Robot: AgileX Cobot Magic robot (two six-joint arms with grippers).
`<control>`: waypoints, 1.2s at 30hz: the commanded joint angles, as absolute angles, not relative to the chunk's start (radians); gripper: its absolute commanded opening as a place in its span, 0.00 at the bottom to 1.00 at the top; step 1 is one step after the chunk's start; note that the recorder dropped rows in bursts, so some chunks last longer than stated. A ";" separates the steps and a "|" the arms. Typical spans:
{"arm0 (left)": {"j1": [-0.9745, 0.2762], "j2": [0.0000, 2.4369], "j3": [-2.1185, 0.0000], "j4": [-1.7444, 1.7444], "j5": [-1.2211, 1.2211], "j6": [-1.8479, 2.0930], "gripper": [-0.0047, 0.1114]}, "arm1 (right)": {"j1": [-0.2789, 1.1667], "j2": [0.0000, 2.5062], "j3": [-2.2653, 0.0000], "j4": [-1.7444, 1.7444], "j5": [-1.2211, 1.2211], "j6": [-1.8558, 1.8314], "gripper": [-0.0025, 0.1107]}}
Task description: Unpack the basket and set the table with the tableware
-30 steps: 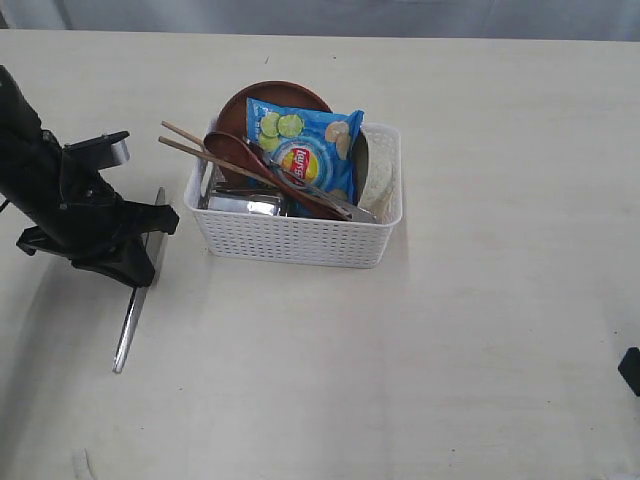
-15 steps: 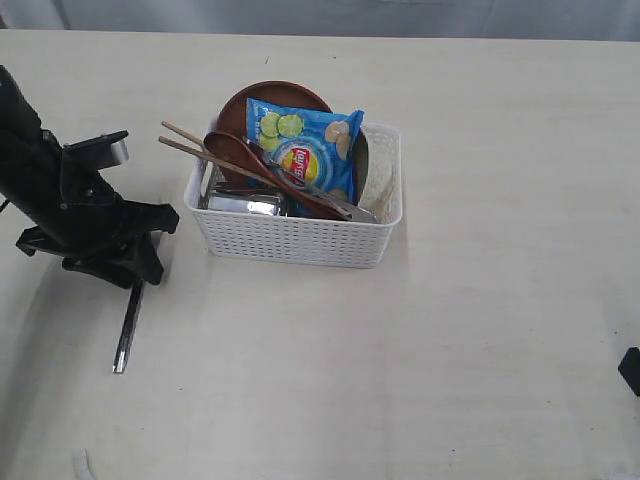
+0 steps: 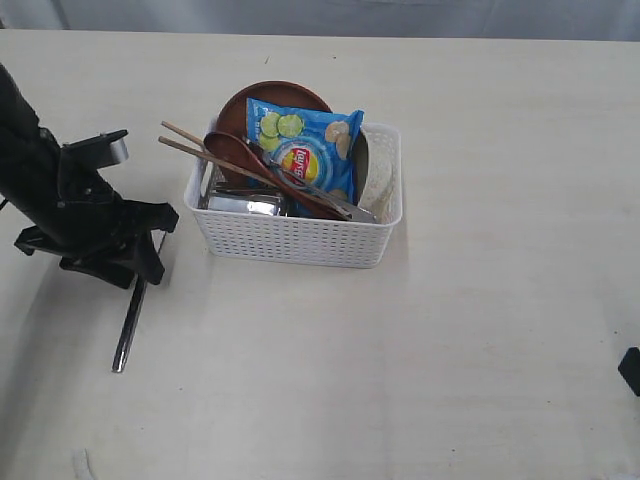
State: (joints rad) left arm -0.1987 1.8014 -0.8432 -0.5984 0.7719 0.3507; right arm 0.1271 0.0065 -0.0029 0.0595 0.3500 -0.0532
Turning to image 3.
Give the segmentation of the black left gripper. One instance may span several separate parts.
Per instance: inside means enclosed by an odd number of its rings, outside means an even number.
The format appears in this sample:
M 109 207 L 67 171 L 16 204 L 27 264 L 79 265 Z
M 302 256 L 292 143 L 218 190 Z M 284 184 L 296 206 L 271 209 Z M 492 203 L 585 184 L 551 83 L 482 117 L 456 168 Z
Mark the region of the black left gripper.
M 169 203 L 125 200 L 97 171 L 79 166 L 15 164 L 13 205 L 32 221 L 15 240 L 23 253 L 58 255 L 62 270 L 121 289 L 137 274 L 161 283 L 159 250 L 179 220 Z

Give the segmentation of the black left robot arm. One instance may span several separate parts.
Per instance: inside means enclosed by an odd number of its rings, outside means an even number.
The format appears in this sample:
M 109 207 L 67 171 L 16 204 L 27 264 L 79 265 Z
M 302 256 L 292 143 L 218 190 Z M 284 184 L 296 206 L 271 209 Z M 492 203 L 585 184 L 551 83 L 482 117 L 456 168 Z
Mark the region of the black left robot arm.
M 122 289 L 135 278 L 161 282 L 153 242 L 179 220 L 168 203 L 123 198 L 100 174 L 128 157 L 125 129 L 59 144 L 7 70 L 1 72 L 1 194 L 27 218 L 16 247 L 59 257 L 63 270 Z

